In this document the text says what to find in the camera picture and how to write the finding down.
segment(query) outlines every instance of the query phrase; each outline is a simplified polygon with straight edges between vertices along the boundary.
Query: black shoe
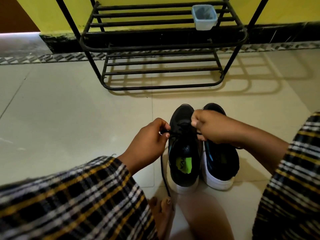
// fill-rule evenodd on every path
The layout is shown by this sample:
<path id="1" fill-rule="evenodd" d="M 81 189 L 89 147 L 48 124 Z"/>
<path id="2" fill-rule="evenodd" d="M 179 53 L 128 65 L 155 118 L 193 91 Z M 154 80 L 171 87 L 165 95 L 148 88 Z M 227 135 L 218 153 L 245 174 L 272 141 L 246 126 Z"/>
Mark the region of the black shoe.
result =
<path id="1" fill-rule="evenodd" d="M 210 103 L 203 109 L 214 110 L 226 115 L 218 104 Z M 229 189 L 239 170 L 237 150 L 230 144 L 215 144 L 210 140 L 205 141 L 201 169 L 204 181 L 211 188 L 217 190 Z"/>
<path id="2" fill-rule="evenodd" d="M 193 112 L 190 105 L 183 104 L 170 120 L 167 181 L 170 188 L 179 194 L 191 193 L 199 182 L 202 143 L 199 143 L 197 130 L 191 125 Z"/>

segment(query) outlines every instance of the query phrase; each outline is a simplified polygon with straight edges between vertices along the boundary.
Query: plastic container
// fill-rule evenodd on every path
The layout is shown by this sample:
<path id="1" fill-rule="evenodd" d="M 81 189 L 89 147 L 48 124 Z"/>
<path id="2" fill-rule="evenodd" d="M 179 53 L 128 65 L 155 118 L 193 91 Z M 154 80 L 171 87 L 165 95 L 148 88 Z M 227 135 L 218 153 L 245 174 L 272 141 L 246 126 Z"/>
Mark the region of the plastic container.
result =
<path id="1" fill-rule="evenodd" d="M 217 13 L 212 5 L 192 6 L 192 16 L 196 30 L 210 30 L 218 22 Z"/>

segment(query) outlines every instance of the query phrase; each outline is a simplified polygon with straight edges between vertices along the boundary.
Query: patterned tile border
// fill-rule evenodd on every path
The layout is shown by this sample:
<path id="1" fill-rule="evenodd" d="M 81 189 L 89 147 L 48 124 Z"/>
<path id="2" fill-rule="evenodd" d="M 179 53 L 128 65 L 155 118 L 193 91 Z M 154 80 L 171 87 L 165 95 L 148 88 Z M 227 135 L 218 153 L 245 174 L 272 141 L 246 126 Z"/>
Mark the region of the patterned tile border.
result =
<path id="1" fill-rule="evenodd" d="M 293 43 L 271 43 L 271 44 L 245 44 L 240 52 L 266 52 L 280 50 L 301 50 L 320 48 L 320 41 L 311 42 L 293 42 Z M 232 48 L 218 48 L 218 53 L 232 53 Z M 94 60 L 104 60 L 105 53 L 91 53 Z M 18 65 L 18 64 L 37 64 L 37 63 L 56 63 L 88 60 L 83 52 L 67 54 L 49 54 L 49 55 L 28 55 L 15 57 L 0 57 L 0 65 Z"/>

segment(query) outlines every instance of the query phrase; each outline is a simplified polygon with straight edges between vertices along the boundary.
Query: white shoe sole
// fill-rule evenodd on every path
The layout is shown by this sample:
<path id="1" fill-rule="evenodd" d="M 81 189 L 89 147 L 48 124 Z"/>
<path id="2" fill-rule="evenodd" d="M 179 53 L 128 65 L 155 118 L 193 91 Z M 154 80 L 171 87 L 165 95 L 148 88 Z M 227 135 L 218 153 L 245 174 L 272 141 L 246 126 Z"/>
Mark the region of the white shoe sole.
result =
<path id="1" fill-rule="evenodd" d="M 227 181 L 222 181 L 212 176 L 207 168 L 206 147 L 203 144 L 203 153 L 201 158 L 201 171 L 205 183 L 216 190 L 228 190 L 233 185 L 234 177 Z"/>
<path id="2" fill-rule="evenodd" d="M 181 194 L 181 195 L 186 195 L 186 194 L 190 194 L 192 192 L 194 192 L 198 186 L 199 183 L 199 176 L 197 177 L 197 180 L 194 182 L 193 185 L 191 185 L 190 187 L 182 187 L 177 185 L 172 177 L 171 177 L 171 171 L 170 171 L 170 166 L 169 166 L 169 161 L 167 164 L 167 182 L 169 187 L 176 193 Z"/>

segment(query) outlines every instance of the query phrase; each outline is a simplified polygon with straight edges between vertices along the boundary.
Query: black baseboard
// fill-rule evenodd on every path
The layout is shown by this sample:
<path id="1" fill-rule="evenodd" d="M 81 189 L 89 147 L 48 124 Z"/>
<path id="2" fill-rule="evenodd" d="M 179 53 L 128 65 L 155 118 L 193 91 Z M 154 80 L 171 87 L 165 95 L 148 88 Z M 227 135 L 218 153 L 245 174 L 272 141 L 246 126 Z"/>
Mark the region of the black baseboard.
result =
<path id="1" fill-rule="evenodd" d="M 106 47 L 109 42 L 114 46 L 139 45 L 152 41 L 153 44 L 185 44 L 186 42 L 206 42 L 210 37 L 214 37 L 212 42 L 225 43 L 236 42 L 239 37 L 232 33 L 221 32 L 212 35 L 211 31 L 202 31 L 202 35 L 192 30 L 181 30 L 160 33 L 152 31 L 130 31 L 130 36 L 122 32 L 114 32 L 112 35 L 102 38 L 88 38 L 86 44 L 91 47 Z M 52 37 L 40 35 L 50 50 L 57 53 L 82 52 L 82 48 L 75 38 L 66 36 Z M 320 22 L 294 23 L 294 24 L 269 24 L 255 25 L 249 34 L 246 44 L 266 44 L 266 43 L 286 43 L 286 42 L 306 42 L 320 40 Z"/>

